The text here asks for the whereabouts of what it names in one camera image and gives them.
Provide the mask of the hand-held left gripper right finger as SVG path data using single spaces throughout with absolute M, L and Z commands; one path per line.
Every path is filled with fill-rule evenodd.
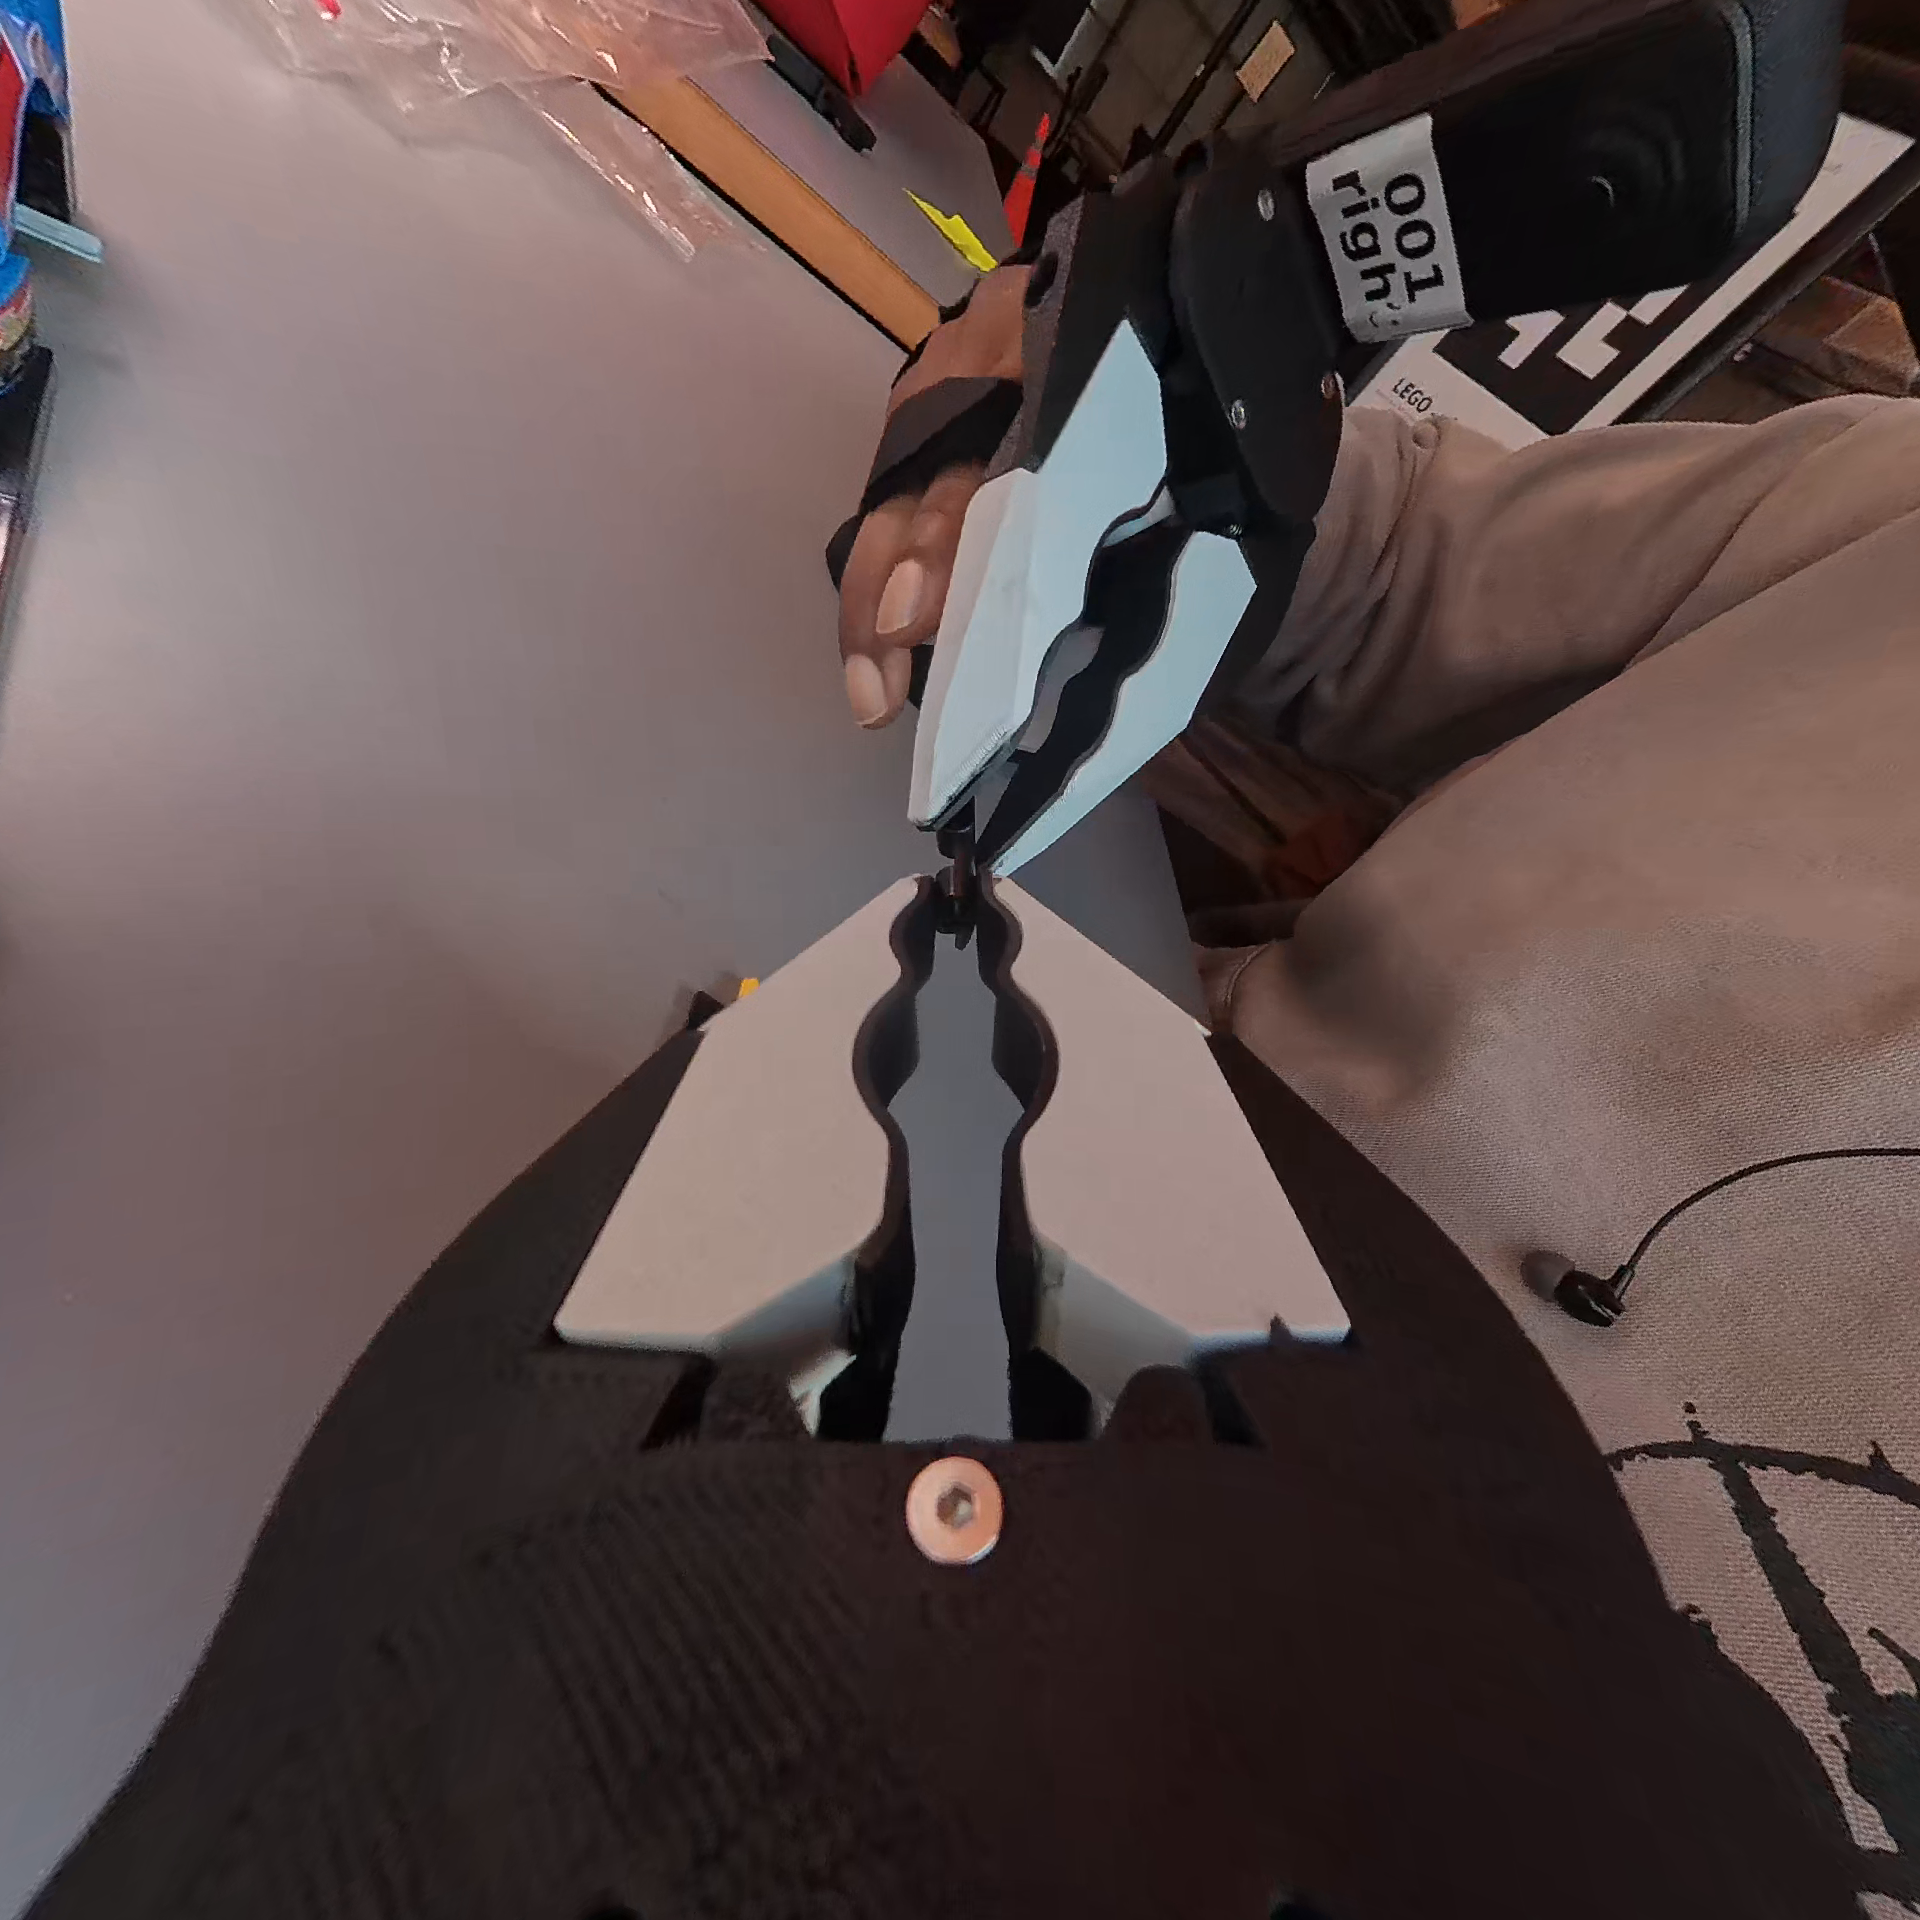
M 1107 1414 L 1146 1366 L 1356 1339 L 1204 1019 L 992 879 L 986 984 L 1022 1100 L 992 1242 L 1022 1389 Z

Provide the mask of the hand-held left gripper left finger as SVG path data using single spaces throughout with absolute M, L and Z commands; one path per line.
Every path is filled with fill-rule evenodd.
M 883 1428 L 911 1317 L 925 879 L 699 1019 L 552 1339 L 787 1375 L 800 1428 Z

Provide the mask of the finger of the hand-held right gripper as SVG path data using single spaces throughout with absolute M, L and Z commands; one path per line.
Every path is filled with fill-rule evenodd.
M 1093 552 L 1170 477 L 1160 364 L 1123 321 L 1039 467 L 974 487 L 911 745 L 911 825 L 941 825 L 1044 720 L 1044 659 L 1082 620 Z
M 1044 745 L 1022 753 L 986 814 L 986 879 L 1022 879 L 1182 738 L 1254 612 L 1254 565 L 1225 534 L 1156 527 L 1093 561 L 1093 591 L 1101 641 L 1063 684 Z

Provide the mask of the person's right forearm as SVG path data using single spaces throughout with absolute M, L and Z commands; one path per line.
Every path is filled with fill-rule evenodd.
M 1225 725 L 1420 796 L 1593 684 L 1711 641 L 1749 668 L 1920 627 L 1920 397 L 1759 429 L 1588 429 L 1502 453 L 1356 411 L 1285 620 Z

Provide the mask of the white sign black print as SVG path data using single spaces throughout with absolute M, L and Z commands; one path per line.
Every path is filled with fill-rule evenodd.
M 1502 453 L 1663 420 L 1692 379 L 1749 351 L 1837 253 L 1851 253 L 1872 221 L 1891 221 L 1915 185 L 1915 135 L 1837 120 L 1832 168 L 1749 268 L 1641 299 L 1576 299 L 1420 332 L 1358 379 L 1356 411 L 1459 420 Z

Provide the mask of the person's torso beige sweatshirt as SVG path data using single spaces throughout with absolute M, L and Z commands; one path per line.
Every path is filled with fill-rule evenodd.
M 1920 633 L 1749 668 L 1663 648 L 1405 814 L 1207 997 L 1441 1237 L 1576 1401 L 1655 1623 L 1785 1736 L 1602 1758 L 1736 1871 L 1685 1920 L 1920 1913 L 1920 1168 L 1832 1162 L 1685 1210 L 1617 1329 L 1520 1261 L 1629 1261 L 1720 1168 L 1920 1142 Z

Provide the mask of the yellow paper scrap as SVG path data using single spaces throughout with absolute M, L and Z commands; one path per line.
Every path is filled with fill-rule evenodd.
M 969 221 L 949 221 L 949 206 L 932 206 L 932 198 L 922 198 L 922 189 L 911 189 L 911 206 L 949 244 L 949 260 L 960 260 L 969 275 L 992 275 L 992 268 L 1003 268 L 1003 260 L 974 244 Z

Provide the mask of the clear plastic bag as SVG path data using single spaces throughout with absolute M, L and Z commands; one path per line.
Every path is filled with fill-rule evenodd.
M 738 244 L 722 189 L 630 90 L 757 69 L 769 33 L 746 0 L 236 0 L 228 13 L 404 144 L 485 144 L 517 110 L 666 260 Z

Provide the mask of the toy brick race car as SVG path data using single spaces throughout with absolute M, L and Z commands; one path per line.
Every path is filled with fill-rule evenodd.
M 41 477 L 41 420 L 51 420 L 51 341 L 31 332 L 31 268 L 0 260 L 0 612 L 14 591 L 31 477 Z

